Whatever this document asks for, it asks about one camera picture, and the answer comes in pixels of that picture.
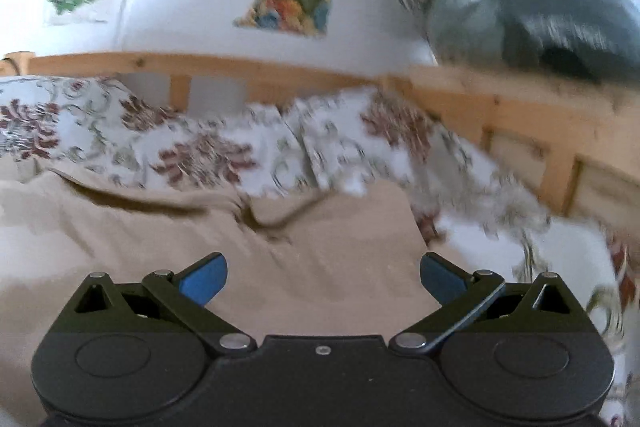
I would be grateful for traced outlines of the floral white bed cover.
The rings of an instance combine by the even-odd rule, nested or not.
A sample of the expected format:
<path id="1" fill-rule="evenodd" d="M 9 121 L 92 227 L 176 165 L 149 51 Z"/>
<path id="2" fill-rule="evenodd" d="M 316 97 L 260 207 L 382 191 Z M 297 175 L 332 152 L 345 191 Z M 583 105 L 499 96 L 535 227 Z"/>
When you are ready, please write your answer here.
<path id="1" fill-rule="evenodd" d="M 114 78 L 3 80 L 1 184 L 70 168 L 114 187 L 228 188 L 250 198 L 362 196 L 378 181 L 393 183 L 425 251 L 509 282 L 561 275 L 615 360 L 603 419 L 638 424 L 638 287 L 623 239 L 552 216 L 512 174 L 395 95 L 367 87 L 193 119 Z"/>

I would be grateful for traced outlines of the beige large garment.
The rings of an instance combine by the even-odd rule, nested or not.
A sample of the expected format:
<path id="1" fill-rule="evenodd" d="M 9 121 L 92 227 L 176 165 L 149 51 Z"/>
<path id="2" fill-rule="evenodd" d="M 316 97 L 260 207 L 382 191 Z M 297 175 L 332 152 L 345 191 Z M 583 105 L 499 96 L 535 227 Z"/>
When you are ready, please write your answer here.
<path id="1" fill-rule="evenodd" d="M 210 309 L 256 339 L 392 337 L 437 309 L 420 282 L 425 249 L 406 194 L 385 181 L 285 198 L 114 187 L 76 168 L 3 181 L 2 424 L 42 418 L 30 360 L 91 272 L 137 282 L 221 253 L 228 281 Z"/>

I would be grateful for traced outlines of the wooden bed frame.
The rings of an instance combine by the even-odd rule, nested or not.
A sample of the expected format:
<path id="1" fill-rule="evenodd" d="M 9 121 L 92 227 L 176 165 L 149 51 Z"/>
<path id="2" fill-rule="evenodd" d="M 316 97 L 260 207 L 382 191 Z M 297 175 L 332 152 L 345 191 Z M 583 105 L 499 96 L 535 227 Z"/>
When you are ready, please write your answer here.
<path id="1" fill-rule="evenodd" d="M 367 78 L 246 58 L 189 54 L 10 53 L 2 75 L 162 74 L 169 102 L 185 110 L 195 77 L 241 80 L 252 102 L 356 87 Z M 376 84 L 392 89 L 448 129 L 498 156 L 550 209 L 593 215 L 639 231 L 639 93 L 615 86 L 514 72 L 413 65 Z"/>

